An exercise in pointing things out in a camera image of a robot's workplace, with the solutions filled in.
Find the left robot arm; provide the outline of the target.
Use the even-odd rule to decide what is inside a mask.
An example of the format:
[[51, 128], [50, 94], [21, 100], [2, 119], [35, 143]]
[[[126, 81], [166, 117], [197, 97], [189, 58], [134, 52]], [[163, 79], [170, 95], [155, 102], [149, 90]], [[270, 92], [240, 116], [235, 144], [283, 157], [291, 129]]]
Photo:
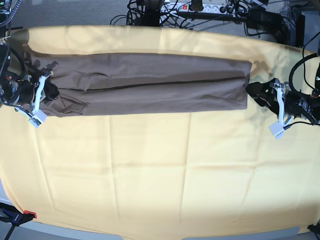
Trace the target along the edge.
[[[276, 114], [276, 127], [287, 130], [295, 124], [306, 124], [311, 126], [320, 125], [320, 70], [317, 69], [314, 84], [307, 80], [306, 62], [319, 58], [320, 52], [305, 55], [306, 47], [320, 34], [314, 35], [302, 47], [302, 58], [291, 69], [288, 81], [280, 82], [273, 78], [268, 82], [252, 82], [247, 85], [247, 94], [260, 106], [268, 108]], [[297, 90], [294, 86], [294, 74], [296, 70], [303, 67], [304, 83], [312, 89], [310, 94]]]

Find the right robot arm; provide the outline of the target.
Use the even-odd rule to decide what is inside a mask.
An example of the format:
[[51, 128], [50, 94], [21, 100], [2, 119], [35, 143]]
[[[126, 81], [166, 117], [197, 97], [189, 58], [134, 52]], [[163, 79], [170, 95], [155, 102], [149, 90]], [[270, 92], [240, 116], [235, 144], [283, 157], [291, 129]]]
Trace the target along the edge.
[[[9, 70], [11, 57], [18, 61], [20, 73]], [[55, 100], [60, 94], [58, 87], [51, 82], [52, 70], [38, 69], [28, 57], [25, 60], [9, 46], [0, 44], [0, 103], [22, 106], [36, 102], [36, 92], [40, 91], [40, 100]]]

